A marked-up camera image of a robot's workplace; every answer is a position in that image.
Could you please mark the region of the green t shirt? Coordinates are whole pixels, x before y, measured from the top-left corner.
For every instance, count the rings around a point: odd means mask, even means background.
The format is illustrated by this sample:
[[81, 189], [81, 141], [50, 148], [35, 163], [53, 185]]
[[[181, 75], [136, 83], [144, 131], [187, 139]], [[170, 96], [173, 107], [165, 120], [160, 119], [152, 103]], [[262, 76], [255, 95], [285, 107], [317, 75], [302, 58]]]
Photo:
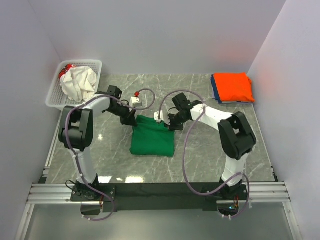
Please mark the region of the green t shirt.
[[138, 115], [137, 126], [132, 128], [130, 153], [135, 156], [173, 157], [175, 153], [175, 133], [164, 123], [153, 118]]

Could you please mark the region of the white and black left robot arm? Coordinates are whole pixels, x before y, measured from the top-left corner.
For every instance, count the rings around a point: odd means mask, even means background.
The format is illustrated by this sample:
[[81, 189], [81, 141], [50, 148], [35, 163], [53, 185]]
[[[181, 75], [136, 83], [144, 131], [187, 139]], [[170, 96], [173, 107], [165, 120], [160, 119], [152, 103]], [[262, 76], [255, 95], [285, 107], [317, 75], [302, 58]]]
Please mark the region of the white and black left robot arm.
[[94, 201], [102, 193], [90, 150], [94, 118], [107, 112], [119, 117], [122, 125], [137, 126], [136, 109], [131, 102], [121, 101], [122, 93], [111, 85], [106, 92], [98, 91], [90, 100], [77, 106], [67, 105], [62, 110], [58, 139], [68, 149], [76, 168], [76, 182], [72, 189], [76, 197]]

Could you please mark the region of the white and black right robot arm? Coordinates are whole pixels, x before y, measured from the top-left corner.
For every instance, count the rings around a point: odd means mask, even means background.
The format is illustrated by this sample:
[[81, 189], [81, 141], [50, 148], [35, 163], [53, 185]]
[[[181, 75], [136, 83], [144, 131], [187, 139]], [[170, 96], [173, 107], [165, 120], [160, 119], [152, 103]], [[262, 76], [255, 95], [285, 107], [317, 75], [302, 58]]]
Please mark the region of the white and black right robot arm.
[[183, 154], [182, 172], [187, 187], [198, 196], [209, 196], [219, 192], [222, 198], [232, 199], [242, 185], [245, 163], [257, 143], [245, 114], [240, 111], [229, 113], [217, 110], [199, 100], [191, 102], [184, 93], [173, 97], [172, 102], [178, 113], [168, 115], [170, 130], [181, 131], [187, 121], [193, 121], [194, 124], [203, 123], [218, 131], [222, 150], [226, 154], [220, 186], [210, 192], [199, 192], [189, 183]]

